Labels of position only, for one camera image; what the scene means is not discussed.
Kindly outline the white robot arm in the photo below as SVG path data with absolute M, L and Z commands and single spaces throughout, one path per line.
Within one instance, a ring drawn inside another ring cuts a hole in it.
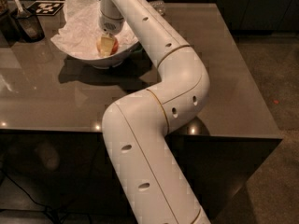
M 102 133 L 138 224 L 210 224 L 165 138 L 205 105 L 209 77 L 191 45 L 146 0 L 101 0 L 104 17 L 125 19 L 160 82 L 113 102 Z

